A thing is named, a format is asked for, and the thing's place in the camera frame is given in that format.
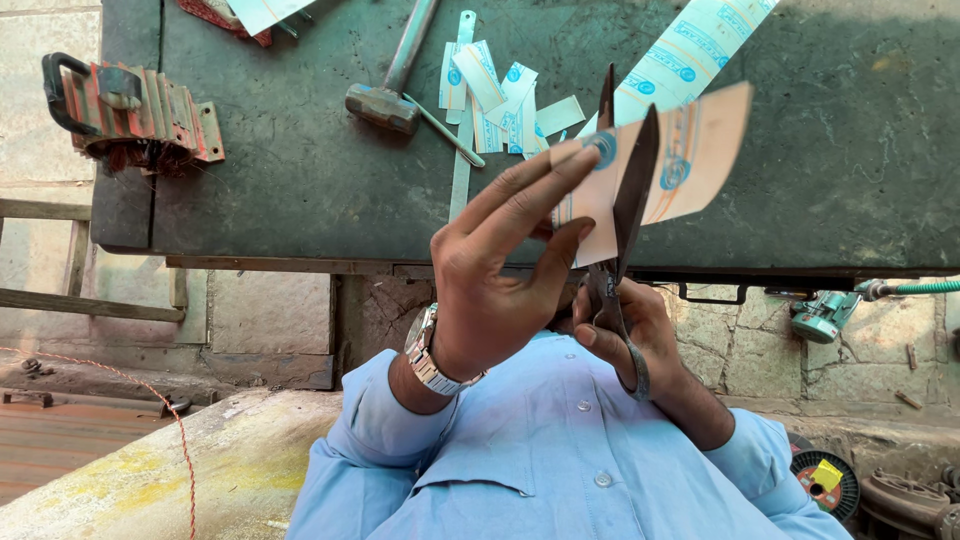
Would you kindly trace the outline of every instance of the hammer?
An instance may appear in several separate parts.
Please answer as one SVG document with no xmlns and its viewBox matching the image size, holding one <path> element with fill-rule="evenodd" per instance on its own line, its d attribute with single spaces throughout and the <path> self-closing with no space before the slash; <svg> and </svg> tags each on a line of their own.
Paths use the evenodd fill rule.
<svg viewBox="0 0 960 540">
<path fill-rule="evenodd" d="M 380 88 L 354 83 L 347 90 L 347 110 L 377 126 L 412 135 L 420 126 L 420 108 L 400 97 L 414 59 L 420 50 L 423 36 L 430 26 L 433 12 L 440 0 L 417 0 L 407 27 L 403 29 L 394 61 L 390 62 L 387 77 Z"/>
</svg>

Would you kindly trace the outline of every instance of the red cloth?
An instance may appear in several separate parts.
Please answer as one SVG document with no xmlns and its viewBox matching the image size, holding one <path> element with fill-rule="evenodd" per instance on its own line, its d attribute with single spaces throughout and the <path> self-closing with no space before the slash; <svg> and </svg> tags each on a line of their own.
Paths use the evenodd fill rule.
<svg viewBox="0 0 960 540">
<path fill-rule="evenodd" d="M 204 0 L 177 0 L 177 3 L 180 4 L 180 7 L 183 8 L 185 12 L 196 15 L 207 22 L 212 22 L 221 28 L 233 31 L 233 34 L 241 39 L 250 37 L 250 34 L 248 34 L 243 27 L 234 28 L 231 26 L 219 13 L 213 11 Z M 253 39 L 256 39 L 256 42 L 264 47 L 268 47 L 274 42 L 269 28 L 253 36 Z"/>
</svg>

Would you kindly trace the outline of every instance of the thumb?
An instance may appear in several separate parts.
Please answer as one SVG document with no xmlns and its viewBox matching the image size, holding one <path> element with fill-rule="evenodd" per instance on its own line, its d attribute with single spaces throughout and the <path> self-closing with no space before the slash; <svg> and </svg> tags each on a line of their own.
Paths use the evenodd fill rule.
<svg viewBox="0 0 960 540">
<path fill-rule="evenodd" d="M 585 349 L 612 365 L 624 384 L 636 388 L 634 358 L 619 335 L 584 323 L 573 329 L 573 336 Z"/>
<path fill-rule="evenodd" d="M 537 297 L 555 299 L 560 295 L 580 242 L 595 225 L 591 217 L 578 217 L 553 233 L 530 276 L 530 288 Z"/>
</svg>

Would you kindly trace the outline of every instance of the scissors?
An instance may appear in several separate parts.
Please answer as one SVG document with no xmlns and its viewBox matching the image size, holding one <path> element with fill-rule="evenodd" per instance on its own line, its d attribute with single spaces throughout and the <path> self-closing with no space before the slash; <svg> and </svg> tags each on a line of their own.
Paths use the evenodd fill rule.
<svg viewBox="0 0 960 540">
<path fill-rule="evenodd" d="M 603 91 L 600 94 L 600 109 L 597 118 L 597 131 L 613 127 L 613 64 L 607 68 Z M 623 179 L 613 201 L 613 229 L 616 232 L 616 257 L 595 262 L 588 267 L 582 285 L 588 289 L 592 324 L 609 330 L 620 336 L 630 350 L 630 356 L 636 366 L 636 390 L 631 392 L 623 380 L 620 385 L 637 401 L 650 397 L 650 372 L 646 358 L 630 340 L 630 329 L 623 320 L 620 311 L 620 297 L 616 287 L 627 271 L 630 253 L 636 242 L 636 232 L 643 218 L 650 195 L 650 182 L 653 181 L 657 155 L 660 152 L 660 122 L 657 107 L 651 105 L 647 110 L 643 127 L 636 137 Z"/>
</svg>

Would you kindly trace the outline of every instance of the orange rope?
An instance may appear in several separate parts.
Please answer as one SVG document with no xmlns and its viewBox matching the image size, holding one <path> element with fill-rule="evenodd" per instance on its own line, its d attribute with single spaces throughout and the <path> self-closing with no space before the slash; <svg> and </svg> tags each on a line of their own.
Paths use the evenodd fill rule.
<svg viewBox="0 0 960 540">
<path fill-rule="evenodd" d="M 150 390 L 151 392 L 153 392 L 155 396 L 157 396 L 158 398 L 160 398 L 160 399 L 163 401 L 163 403 L 164 403 L 165 405 L 167 405 L 167 408 L 170 409 L 170 412 L 174 413 L 174 418 L 177 419 L 177 425 L 180 426 L 180 442 L 181 442 L 181 444 L 183 445 L 183 457 L 186 459 L 186 467 L 187 467 L 187 469 L 189 469 L 189 471 L 190 471 L 190 540 L 193 540 L 193 539 L 194 539 L 194 536 L 197 535 L 197 525 L 196 525 L 196 522 L 197 522 L 197 514 L 196 514 L 196 510 L 197 510 L 197 491 L 196 491 L 197 483 L 196 483 L 196 481 L 195 481 L 195 479 L 194 479 L 194 475 L 193 475 L 193 461 L 190 460 L 190 454 L 188 454 L 188 453 L 187 453 L 187 450 L 186 450 L 186 431 L 183 429 L 183 421 L 180 419 L 180 415 L 177 414 L 177 412 L 174 410 L 173 406 L 170 405 L 170 402 L 168 402 L 166 398 L 164 398 L 163 396 L 161 396 L 159 392 L 157 392 L 156 390 L 154 390 L 154 388 L 153 388 L 150 384 L 147 384 L 147 383 L 144 382 L 143 380 L 134 379 L 133 377 L 127 375 L 126 373 L 123 373 L 123 372 L 121 372 L 121 371 L 119 371 L 119 370 L 117 370 L 117 369 L 115 369 L 115 368 L 110 367 L 110 366 L 105 366 L 104 364 L 95 362 L 95 361 L 93 361 L 93 360 L 82 360 L 82 359 L 79 359 L 79 358 L 71 358 L 70 356 L 51 355 L 51 354 L 49 354 L 49 353 L 38 353 L 38 352 L 36 352 L 36 351 L 23 351 L 23 350 L 20 350 L 20 349 L 14 349 L 14 348 L 12 348 L 12 347 L 0 347 L 0 351 L 13 351 L 13 352 L 15 352 L 15 353 L 21 353 L 22 355 L 49 356 L 50 358 L 60 358 L 60 359 L 63 359 L 63 360 L 70 360 L 71 362 L 76 362 L 76 363 L 78 363 L 78 364 L 90 364 L 90 365 L 94 365 L 94 366 L 97 366 L 97 367 L 100 367 L 100 368 L 104 368 L 104 369 L 110 370 L 110 371 L 112 371 L 113 373 L 119 375 L 120 377 L 123 377 L 124 379 L 132 380 L 133 382 L 136 382 L 137 384 L 142 384 L 142 385 L 146 386 L 148 390 Z"/>
</svg>

